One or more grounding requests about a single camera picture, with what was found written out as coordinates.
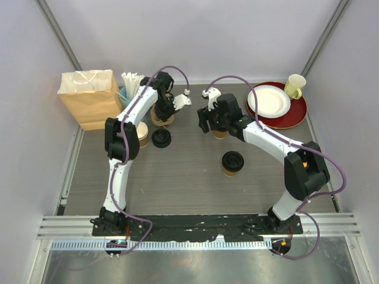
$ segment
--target plate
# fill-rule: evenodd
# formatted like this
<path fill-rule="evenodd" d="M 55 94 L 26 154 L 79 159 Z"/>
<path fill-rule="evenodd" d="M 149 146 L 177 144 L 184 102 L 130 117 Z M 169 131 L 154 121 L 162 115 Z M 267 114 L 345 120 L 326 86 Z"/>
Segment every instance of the plate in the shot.
<path fill-rule="evenodd" d="M 280 89 L 284 89 L 285 84 L 279 83 L 279 82 L 264 82 L 256 85 L 255 87 L 262 86 L 262 85 L 269 85 L 269 86 L 275 86 Z M 248 96 L 246 96 L 246 107 L 251 115 L 255 115 L 254 111 L 249 107 L 248 104 Z M 288 129 L 295 127 L 303 122 L 307 115 L 308 106 L 307 102 L 304 99 L 304 97 L 301 97 L 300 99 L 293 99 L 291 101 L 291 107 L 290 110 L 279 118 L 265 118 L 258 115 L 259 120 L 262 121 L 264 124 L 271 128 L 275 129 Z"/>
<path fill-rule="evenodd" d="M 270 85 L 254 87 L 258 99 L 258 114 L 266 118 L 277 118 L 285 115 L 291 106 L 291 99 L 280 88 Z M 252 91 L 248 94 L 248 104 L 255 109 L 255 99 Z"/>

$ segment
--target mug handle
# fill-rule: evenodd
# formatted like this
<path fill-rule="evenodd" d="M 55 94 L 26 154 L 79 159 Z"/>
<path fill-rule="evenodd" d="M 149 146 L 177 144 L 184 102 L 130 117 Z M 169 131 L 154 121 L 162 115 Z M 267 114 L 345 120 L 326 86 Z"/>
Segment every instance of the mug handle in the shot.
<path fill-rule="evenodd" d="M 297 91 L 297 96 L 294 99 L 300 99 L 301 96 L 303 95 L 303 92 L 300 90 L 300 88 L 297 88 L 296 91 Z"/>

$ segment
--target red tray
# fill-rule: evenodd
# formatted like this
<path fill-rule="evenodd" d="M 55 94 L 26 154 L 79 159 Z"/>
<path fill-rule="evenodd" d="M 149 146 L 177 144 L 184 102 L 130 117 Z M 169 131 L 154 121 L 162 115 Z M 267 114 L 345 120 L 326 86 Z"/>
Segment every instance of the red tray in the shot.
<path fill-rule="evenodd" d="M 285 84 L 279 83 L 279 82 L 264 82 L 264 83 L 255 85 L 255 87 L 261 86 L 261 85 L 275 86 L 282 90 L 284 90 L 284 86 L 285 86 Z M 251 115 L 255 115 L 254 111 L 251 109 L 251 107 L 248 104 L 248 96 L 246 96 L 246 107 Z M 303 97 L 301 97 L 300 99 L 291 100 L 290 110 L 282 117 L 265 118 L 265 117 L 261 117 L 260 115 L 258 115 L 258 117 L 260 121 L 262 121 L 264 124 L 266 124 L 267 126 L 271 128 L 288 129 L 302 123 L 307 115 L 307 111 L 308 111 L 307 102 Z"/>

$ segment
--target yellow mug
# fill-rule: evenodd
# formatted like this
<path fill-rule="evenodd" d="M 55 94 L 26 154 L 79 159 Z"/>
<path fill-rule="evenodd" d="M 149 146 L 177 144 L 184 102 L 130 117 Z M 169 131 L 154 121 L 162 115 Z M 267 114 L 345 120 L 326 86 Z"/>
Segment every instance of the yellow mug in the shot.
<path fill-rule="evenodd" d="M 299 74 L 292 74 L 285 84 L 284 92 L 290 99 L 300 99 L 303 95 L 303 88 L 306 85 L 306 78 Z"/>

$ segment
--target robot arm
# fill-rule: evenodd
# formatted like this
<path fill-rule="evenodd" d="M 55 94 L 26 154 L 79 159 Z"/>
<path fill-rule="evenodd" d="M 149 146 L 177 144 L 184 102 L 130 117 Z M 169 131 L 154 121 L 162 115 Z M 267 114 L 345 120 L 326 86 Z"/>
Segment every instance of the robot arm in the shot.
<path fill-rule="evenodd" d="M 107 197 L 100 210 L 99 218 L 91 220 L 94 224 L 93 235 L 120 234 L 125 229 L 126 218 L 119 212 L 111 198 L 111 178 L 114 175 L 113 197 L 117 205 L 125 210 L 125 192 L 129 170 L 140 148 L 137 126 L 150 107 L 155 104 L 157 117 L 162 121 L 167 121 L 171 115 L 178 112 L 185 105 L 191 105 L 191 100 L 187 95 L 166 96 L 166 91 L 174 81 L 165 72 L 159 72 L 144 94 L 141 95 L 149 79 L 145 77 L 141 81 L 141 87 L 139 87 L 136 96 L 117 118 L 108 118 L 105 122 L 105 150 L 109 157 L 110 175 Z M 124 120 L 124 132 L 127 137 L 128 147 L 126 147 L 124 139 L 118 135 L 121 132 L 122 120 Z M 127 163 L 120 165 L 127 157 Z"/>
<path fill-rule="evenodd" d="M 283 143 L 265 132 L 263 129 L 266 126 L 263 123 L 260 122 L 263 125 L 262 129 L 253 116 L 242 115 L 234 95 L 221 95 L 219 90 L 211 88 L 209 93 L 203 96 L 210 100 L 207 107 L 198 110 L 199 126 L 204 133 L 209 131 L 209 126 L 212 130 L 228 131 L 231 136 L 265 150 L 284 165 L 286 190 L 279 201 L 269 209 L 268 215 L 271 217 L 272 227 L 279 230 L 285 228 L 300 204 L 328 183 L 330 176 L 324 159 Z M 271 132 L 291 141 L 291 144 L 303 144 L 275 131 Z M 320 151 L 315 142 L 311 141 L 305 146 Z"/>

